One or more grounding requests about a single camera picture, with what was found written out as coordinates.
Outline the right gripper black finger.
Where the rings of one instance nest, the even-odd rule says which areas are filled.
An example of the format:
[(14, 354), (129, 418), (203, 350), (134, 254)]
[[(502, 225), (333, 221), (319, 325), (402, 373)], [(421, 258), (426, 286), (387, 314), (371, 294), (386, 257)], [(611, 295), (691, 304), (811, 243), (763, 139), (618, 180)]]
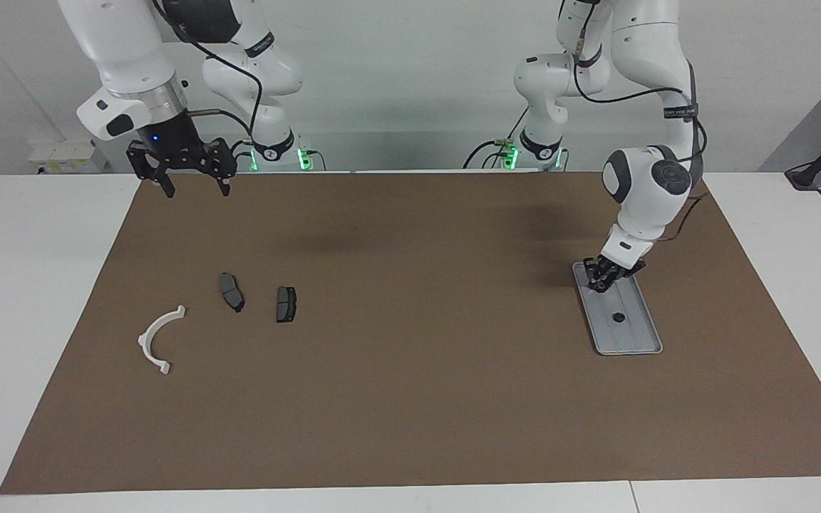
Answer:
[(214, 178), (222, 195), (229, 196), (230, 181), (237, 175), (237, 158), (224, 139), (216, 138), (202, 143), (198, 170)]
[(143, 142), (128, 143), (128, 162), (133, 166), (133, 172), (137, 178), (154, 182), (162, 188), (167, 198), (173, 198), (175, 187), (172, 179), (167, 175), (168, 163), (158, 162), (156, 165), (151, 165), (149, 150)]

